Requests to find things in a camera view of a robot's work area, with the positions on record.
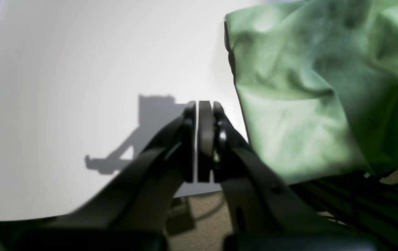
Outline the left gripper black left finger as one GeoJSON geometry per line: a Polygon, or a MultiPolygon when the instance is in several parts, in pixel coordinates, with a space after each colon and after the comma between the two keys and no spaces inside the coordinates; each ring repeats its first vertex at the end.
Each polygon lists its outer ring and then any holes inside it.
{"type": "Polygon", "coordinates": [[[196,102],[164,126],[124,170],[55,230],[162,232],[171,199],[194,179],[196,102]]]}

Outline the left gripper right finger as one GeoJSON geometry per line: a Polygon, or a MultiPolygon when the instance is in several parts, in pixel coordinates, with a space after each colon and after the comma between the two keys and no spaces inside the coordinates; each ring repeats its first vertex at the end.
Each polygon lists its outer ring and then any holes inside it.
{"type": "Polygon", "coordinates": [[[257,156],[215,102],[198,105],[198,181],[220,184],[237,234],[336,234],[257,156]]]}

